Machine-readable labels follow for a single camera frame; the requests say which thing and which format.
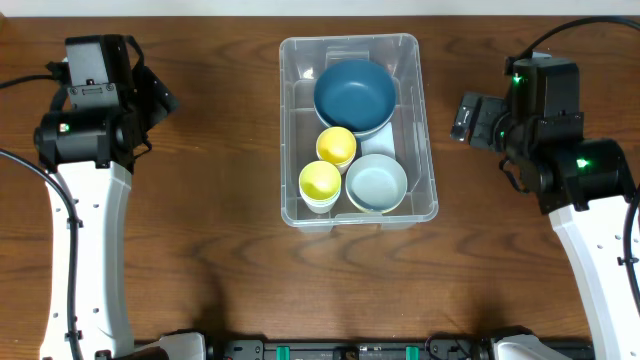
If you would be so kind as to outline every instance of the clear plastic container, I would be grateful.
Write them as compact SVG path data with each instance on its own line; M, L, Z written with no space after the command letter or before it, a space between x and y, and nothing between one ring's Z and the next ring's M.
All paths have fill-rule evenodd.
M315 82L327 67L346 59L366 59L382 65L396 86L391 144L396 160L407 173L409 186L402 203L386 214L360 212L343 189L333 209L318 215L309 210L298 190L300 171L317 160L316 139L325 129L313 106ZM361 149L359 143L356 159ZM283 41L280 46L280 171L282 218L304 232L326 232L341 224L381 224L382 229L404 229L433 219L438 213L438 196L416 38L409 34L391 34Z

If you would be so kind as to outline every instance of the green tape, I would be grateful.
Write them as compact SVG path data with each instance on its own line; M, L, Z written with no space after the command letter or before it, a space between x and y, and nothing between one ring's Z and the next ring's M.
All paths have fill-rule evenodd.
M278 346L276 348L276 360L289 360L289 347L288 346Z
M417 346L407 346L407 360L420 360L420 348Z

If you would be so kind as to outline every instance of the blue bowl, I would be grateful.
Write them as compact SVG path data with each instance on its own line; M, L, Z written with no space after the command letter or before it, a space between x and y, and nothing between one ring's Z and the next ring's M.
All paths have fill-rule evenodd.
M396 89L382 66L366 60L345 60L320 76L313 101L325 126L342 126L363 139L391 119Z

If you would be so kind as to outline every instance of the cup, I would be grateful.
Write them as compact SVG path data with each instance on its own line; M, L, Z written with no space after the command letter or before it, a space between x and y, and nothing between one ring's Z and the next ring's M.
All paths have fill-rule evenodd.
M316 214L324 214L333 208L340 197L342 177L333 164L314 161L300 172L298 187L309 209Z
M358 145L351 131L334 126L323 131L316 141L318 159L333 164L344 174L356 157Z

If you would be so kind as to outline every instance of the wood grain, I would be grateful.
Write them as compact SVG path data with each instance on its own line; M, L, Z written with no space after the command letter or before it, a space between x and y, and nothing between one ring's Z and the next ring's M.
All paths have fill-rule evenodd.
M136 337L198 326L270 339L424 338L523 325L588 337L567 257L499 158L449 139L464 91L501 95L506 55L562 17L6 19L0 81L43 73L64 39L133 34L182 102L136 165L126 291ZM406 231L304 235L279 193L278 45L291 36L408 32L420 43L440 212ZM587 136L618 140L640 176L640 38L593 25L541 48L576 60ZM0 92L0 146L36 160L55 85ZM0 358L36 359L50 296L45 188L0 161Z

